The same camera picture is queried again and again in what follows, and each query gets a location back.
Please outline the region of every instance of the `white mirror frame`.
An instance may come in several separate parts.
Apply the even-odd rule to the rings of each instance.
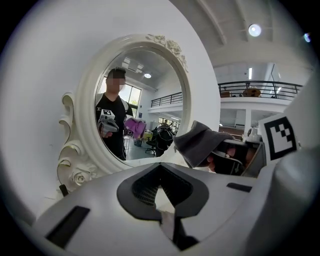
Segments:
[[[191,93],[187,62],[179,45],[163,35],[152,34],[134,34],[109,42],[87,66],[75,98],[71,92],[62,96],[66,114],[60,118],[59,123],[64,125],[65,143],[58,160],[57,176],[69,192],[94,178],[139,165],[161,162],[178,154],[172,144],[161,157],[122,161],[107,149],[98,132],[95,96],[101,77],[118,55],[140,47],[161,55],[175,70],[183,96],[183,113],[177,135],[187,132],[191,114]]]

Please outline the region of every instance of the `gray fabric cover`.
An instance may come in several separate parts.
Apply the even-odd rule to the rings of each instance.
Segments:
[[[229,133],[213,131],[198,121],[193,121],[189,132],[173,138],[175,148],[192,168],[205,166],[201,163],[224,140],[234,140],[234,137]]]

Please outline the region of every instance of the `railing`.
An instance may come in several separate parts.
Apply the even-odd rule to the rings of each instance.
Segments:
[[[275,81],[236,81],[218,83],[221,98],[261,97],[292,101],[302,85]]]
[[[170,104],[177,104],[182,103],[182,92],[178,92],[175,94],[171,94],[168,96],[164,96],[161,98],[156,98],[151,101],[151,108],[158,107],[158,106],[164,106],[164,105],[170,105]]]

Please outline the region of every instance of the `white column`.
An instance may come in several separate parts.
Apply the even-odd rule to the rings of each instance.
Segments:
[[[244,124],[244,134],[247,135],[247,132],[251,128],[251,109],[245,110],[245,124]]]

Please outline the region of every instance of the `short black hair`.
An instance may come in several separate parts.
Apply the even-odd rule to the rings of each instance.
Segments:
[[[110,77],[126,79],[126,70],[121,67],[113,68],[110,70],[110,72],[108,73],[108,76],[106,78],[108,79]]]

